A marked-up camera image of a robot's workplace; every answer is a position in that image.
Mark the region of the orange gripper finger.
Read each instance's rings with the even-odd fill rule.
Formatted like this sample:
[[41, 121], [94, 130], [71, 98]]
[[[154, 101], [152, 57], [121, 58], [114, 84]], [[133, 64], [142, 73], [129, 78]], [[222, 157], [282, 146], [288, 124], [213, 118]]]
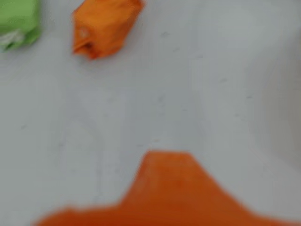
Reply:
[[49, 213], [34, 226], [113, 226], [119, 219], [120, 205], [95, 206], [88, 209], [66, 208]]
[[121, 226], [291, 226], [225, 192], [187, 152], [148, 151], [120, 203]]

